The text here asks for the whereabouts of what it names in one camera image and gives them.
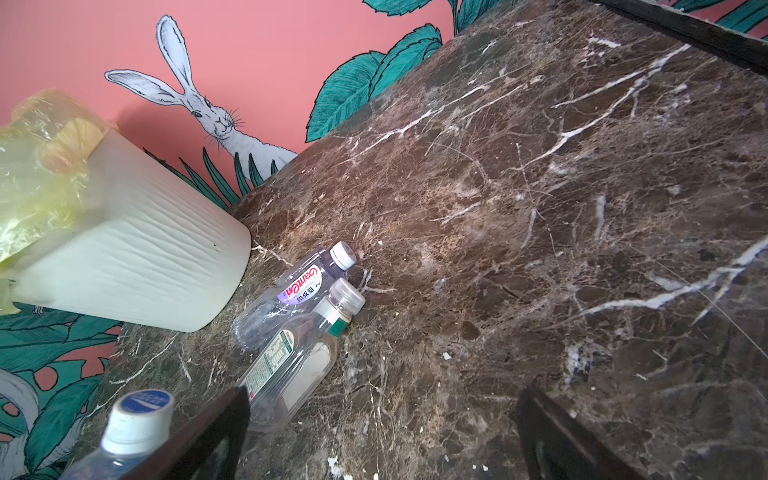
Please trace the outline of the white ribbed waste bin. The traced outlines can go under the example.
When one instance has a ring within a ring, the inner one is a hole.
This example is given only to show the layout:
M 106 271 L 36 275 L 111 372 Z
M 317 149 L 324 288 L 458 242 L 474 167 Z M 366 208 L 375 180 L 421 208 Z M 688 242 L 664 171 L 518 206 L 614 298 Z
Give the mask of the white ribbed waste bin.
M 208 325 L 243 277 L 249 230 L 116 132 L 89 165 L 86 216 L 18 261 L 12 300 L 179 332 Z

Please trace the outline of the clear bottle white label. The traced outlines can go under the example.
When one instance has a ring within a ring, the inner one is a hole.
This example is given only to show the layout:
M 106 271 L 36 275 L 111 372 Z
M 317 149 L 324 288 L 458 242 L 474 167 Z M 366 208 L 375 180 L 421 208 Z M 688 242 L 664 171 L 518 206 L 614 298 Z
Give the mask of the clear bottle white label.
M 364 304 L 364 296 L 340 278 L 311 312 L 278 329 L 239 380 L 247 390 L 250 431 L 277 431 L 290 422 L 332 369 L 339 338 Z

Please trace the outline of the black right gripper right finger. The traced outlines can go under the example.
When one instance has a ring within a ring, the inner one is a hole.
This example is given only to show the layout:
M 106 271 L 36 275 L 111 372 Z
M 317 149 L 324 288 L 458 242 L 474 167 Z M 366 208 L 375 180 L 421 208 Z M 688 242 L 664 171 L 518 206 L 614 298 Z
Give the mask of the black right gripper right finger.
M 519 396 L 515 422 L 531 479 L 642 477 L 533 384 Z

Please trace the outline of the clear bottle purple label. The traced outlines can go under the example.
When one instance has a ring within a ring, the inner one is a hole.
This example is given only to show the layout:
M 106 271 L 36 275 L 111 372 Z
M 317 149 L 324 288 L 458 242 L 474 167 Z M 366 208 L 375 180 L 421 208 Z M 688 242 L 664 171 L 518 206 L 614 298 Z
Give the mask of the clear bottle purple label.
M 294 315 L 310 312 L 339 278 L 357 262 L 344 241 L 312 250 L 296 266 L 252 301 L 233 321 L 236 343 L 246 351 L 260 351 Z

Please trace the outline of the clear bottle blue label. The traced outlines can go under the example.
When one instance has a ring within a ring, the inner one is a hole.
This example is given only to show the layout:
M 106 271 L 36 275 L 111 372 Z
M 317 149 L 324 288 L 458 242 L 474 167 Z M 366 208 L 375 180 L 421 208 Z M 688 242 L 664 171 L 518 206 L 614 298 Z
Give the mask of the clear bottle blue label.
M 60 479 L 120 479 L 170 438 L 175 399 L 157 389 L 128 393 L 112 406 L 99 447 Z

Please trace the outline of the yellow plastic bin liner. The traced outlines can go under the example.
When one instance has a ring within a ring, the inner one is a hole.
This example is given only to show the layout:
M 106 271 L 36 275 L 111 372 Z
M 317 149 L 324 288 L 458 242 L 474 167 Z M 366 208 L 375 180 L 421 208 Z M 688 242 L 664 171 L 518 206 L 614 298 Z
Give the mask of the yellow plastic bin liner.
M 83 231 L 98 208 L 89 159 L 111 125 L 58 89 L 1 128 L 1 314 L 20 312 L 22 272 Z

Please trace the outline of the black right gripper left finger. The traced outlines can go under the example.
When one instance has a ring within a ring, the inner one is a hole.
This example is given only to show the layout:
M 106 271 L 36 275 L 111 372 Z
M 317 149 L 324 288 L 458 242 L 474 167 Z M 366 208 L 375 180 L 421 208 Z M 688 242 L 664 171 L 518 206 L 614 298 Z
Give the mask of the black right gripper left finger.
M 125 479 L 233 479 L 250 420 L 247 390 L 233 387 L 189 420 Z

